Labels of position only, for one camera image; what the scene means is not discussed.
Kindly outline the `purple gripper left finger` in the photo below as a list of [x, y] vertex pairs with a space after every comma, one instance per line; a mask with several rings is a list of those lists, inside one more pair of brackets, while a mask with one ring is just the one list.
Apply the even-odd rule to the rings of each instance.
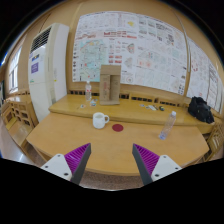
[[90, 155], [91, 144], [87, 143], [65, 155], [56, 154], [42, 166], [42, 169], [79, 185]]

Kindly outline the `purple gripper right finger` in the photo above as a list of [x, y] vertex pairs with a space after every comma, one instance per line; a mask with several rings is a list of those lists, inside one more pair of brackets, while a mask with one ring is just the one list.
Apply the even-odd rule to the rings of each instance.
[[168, 155], [157, 155], [137, 144], [133, 145], [132, 154], [136, 161], [143, 185], [166, 177], [181, 170]]

